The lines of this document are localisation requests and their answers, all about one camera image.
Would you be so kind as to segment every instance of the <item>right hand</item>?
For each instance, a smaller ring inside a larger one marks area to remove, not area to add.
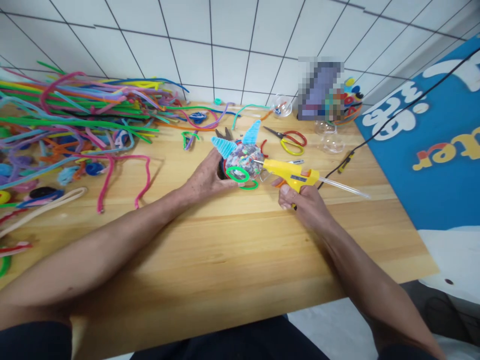
[[[282,180],[280,177],[271,185],[277,186]],[[315,186],[302,186],[298,193],[284,184],[278,192],[278,204],[284,210],[292,209],[292,204],[295,204],[299,220],[311,230],[318,230],[325,222],[330,223],[334,220]]]

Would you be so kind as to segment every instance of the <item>yellow glue gun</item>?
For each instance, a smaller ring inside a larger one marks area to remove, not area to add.
[[[304,185],[315,185],[320,178],[320,173],[317,170],[310,169],[308,175],[302,175],[302,167],[290,162],[283,162],[278,160],[265,159],[263,161],[263,168],[269,173],[277,175],[283,181],[276,187],[280,188],[283,184],[288,184],[297,193]]]

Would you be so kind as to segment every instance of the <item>scissors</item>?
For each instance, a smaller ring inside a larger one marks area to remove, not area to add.
[[[217,129],[215,129],[215,134],[218,138],[220,139],[225,139],[225,140],[233,140],[233,137],[232,137],[232,134],[230,133],[229,129],[227,129],[227,127],[225,126],[225,135],[223,135],[220,131],[218,131]]]
[[[295,131],[295,130],[289,130],[289,131],[285,131],[285,132],[277,132],[275,130],[272,130],[271,128],[269,127],[266,127],[264,126],[265,129],[267,129],[269,132],[275,134],[278,138],[280,138],[280,144],[281,144],[281,147],[287,152],[289,153],[290,155],[295,155],[295,156],[300,156],[302,155],[304,152],[305,152],[305,149],[304,149],[304,146],[307,145],[307,138],[305,136],[303,136],[301,133],[299,133],[298,131]],[[298,141],[297,139],[295,139],[294,137],[288,135],[288,134],[294,134],[294,135],[297,135],[301,138],[302,142]],[[291,145],[297,149],[300,150],[300,152],[293,152],[291,151],[288,147],[287,147],[287,144],[288,145]]]

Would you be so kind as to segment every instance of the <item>black cable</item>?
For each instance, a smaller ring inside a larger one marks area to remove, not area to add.
[[[364,142],[362,142],[360,145],[358,145],[357,147],[355,147],[352,151],[350,151],[350,153],[346,156],[346,158],[336,167],[334,168],[332,171],[330,171],[326,176],[325,178],[328,179],[330,175],[332,175],[334,172],[336,172],[338,169],[340,169],[344,164],[348,163],[350,160],[351,160],[351,156],[355,153],[355,150],[358,150],[360,149],[362,146],[368,144],[368,142],[370,140],[372,140],[373,138],[375,138],[378,134],[380,134],[380,132],[385,128],[385,126],[387,126],[387,124],[389,122],[391,122],[393,119],[395,119],[395,117],[402,113],[404,110],[410,108],[411,106],[415,105],[416,103],[418,103],[421,99],[423,99],[429,92],[431,92],[433,89],[435,89],[438,85],[440,85],[441,83],[443,83],[445,81],[445,79],[447,79],[450,75],[452,75],[454,73],[455,70],[457,70],[460,66],[462,66],[468,59],[470,59],[473,55],[475,55],[476,53],[478,53],[480,51],[480,47],[475,50],[474,52],[472,52],[470,55],[468,55],[466,58],[464,58],[462,61],[460,61],[458,63],[457,66],[455,66],[448,74],[446,74],[439,82],[437,82],[435,85],[433,85],[431,88],[429,88],[426,92],[424,92],[422,95],[420,95],[419,97],[417,97],[415,100],[413,100],[410,104],[408,104],[407,106],[405,106],[402,110],[400,110],[398,113],[396,113],[395,115],[393,115],[391,118],[389,118],[379,129],[376,133],[374,133],[371,137],[369,137],[367,140],[365,140]],[[324,184],[324,182],[322,181],[320,183],[320,185],[318,185],[318,190],[322,187],[322,185]]]

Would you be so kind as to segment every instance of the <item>blue pipe cleaner ear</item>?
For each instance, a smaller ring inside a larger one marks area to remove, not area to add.
[[[216,147],[221,157],[227,159],[230,154],[237,148],[237,144],[219,137],[212,137],[211,142]]]
[[[241,141],[243,144],[255,144],[257,142],[257,136],[259,135],[261,121],[257,120],[253,123],[253,125],[246,131],[243,140]]]

